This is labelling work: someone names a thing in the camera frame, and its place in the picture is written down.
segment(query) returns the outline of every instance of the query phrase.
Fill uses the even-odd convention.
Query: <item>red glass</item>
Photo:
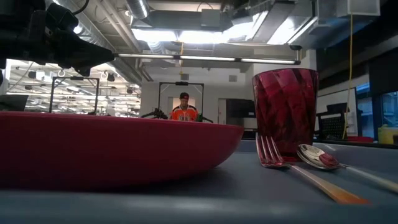
[[[318,72],[289,68],[253,78],[259,134],[272,137],[285,161],[299,161],[299,144],[312,144]]]

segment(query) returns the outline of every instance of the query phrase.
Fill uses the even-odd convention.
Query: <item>spoon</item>
[[[398,184],[391,180],[375,176],[349,165],[340,164],[332,155],[325,153],[318,147],[301,144],[298,146],[298,148],[299,150],[297,151],[297,155],[301,158],[301,160],[311,166],[323,170],[333,170],[344,167],[346,170],[349,170],[357,175],[360,175],[361,177],[371,180],[381,187],[384,187],[398,194]]]

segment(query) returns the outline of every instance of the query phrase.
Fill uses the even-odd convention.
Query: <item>man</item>
[[[172,111],[172,120],[176,121],[196,121],[198,117],[198,110],[191,105],[188,105],[189,94],[180,94],[180,106],[176,107]]]

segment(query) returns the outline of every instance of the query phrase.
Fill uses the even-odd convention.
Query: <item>gray table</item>
[[[341,162],[398,182],[397,162],[374,159],[398,161],[398,151],[317,146]],[[373,204],[338,205],[291,170],[261,167],[255,143],[243,141],[217,168],[182,180],[95,194],[0,192],[0,223],[398,223],[398,195],[343,169],[299,166]]]

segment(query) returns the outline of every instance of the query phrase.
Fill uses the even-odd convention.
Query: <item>silver fork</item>
[[[287,167],[296,171],[302,177],[306,178],[313,185],[326,193],[334,201],[343,204],[369,204],[370,202],[355,194],[352,194],[310,172],[284,162],[284,159],[279,153],[279,150],[272,137],[265,137],[256,134],[257,153],[260,158],[261,165],[266,168],[285,169]]]

